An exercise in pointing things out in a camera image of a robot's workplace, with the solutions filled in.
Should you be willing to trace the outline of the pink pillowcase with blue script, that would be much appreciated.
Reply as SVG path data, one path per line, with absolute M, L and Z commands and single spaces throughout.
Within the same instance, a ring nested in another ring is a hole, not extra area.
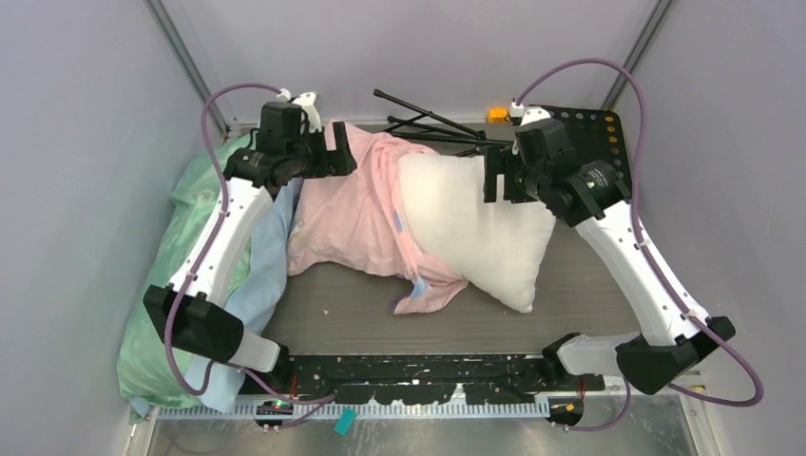
M 332 262 L 373 276 L 409 280 L 395 314 L 429 314 L 445 308 L 469 283 L 413 239 L 399 185 L 403 158 L 433 158 L 434 150 L 344 125 L 356 169 L 346 177 L 306 179 L 287 244 L 287 270 L 298 276 Z

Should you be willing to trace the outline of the white pillow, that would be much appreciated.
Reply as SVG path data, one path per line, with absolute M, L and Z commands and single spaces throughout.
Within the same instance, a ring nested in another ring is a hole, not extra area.
M 556 218 L 540 201 L 483 200 L 484 161 L 398 161 L 405 230 L 417 247 L 504 306 L 528 314 Z

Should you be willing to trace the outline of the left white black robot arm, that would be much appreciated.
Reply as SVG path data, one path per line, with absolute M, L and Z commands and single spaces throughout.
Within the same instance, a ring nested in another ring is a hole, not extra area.
M 341 177 L 356 169 L 345 124 L 326 129 L 317 94 L 266 103 L 257 135 L 232 153 L 223 167 L 218 201 L 182 267 L 144 306 L 166 347 L 255 371 L 266 391 L 284 391 L 292 378 L 280 361 L 281 346 L 248 330 L 223 307 L 228 287 L 259 218 L 280 189 L 295 178 Z

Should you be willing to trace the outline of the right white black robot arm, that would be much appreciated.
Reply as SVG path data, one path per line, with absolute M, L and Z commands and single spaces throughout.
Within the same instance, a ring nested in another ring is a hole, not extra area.
M 649 235 L 631 219 L 631 195 L 608 162 L 583 161 L 565 124 L 541 107 L 518 119 L 511 147 L 485 153 L 484 200 L 540 201 L 600 257 L 639 323 L 635 333 L 588 336 L 572 332 L 546 346 L 543 377 L 566 390 L 581 375 L 621 376 L 655 394 L 728 341 L 736 328 L 710 315 L 670 271 Z

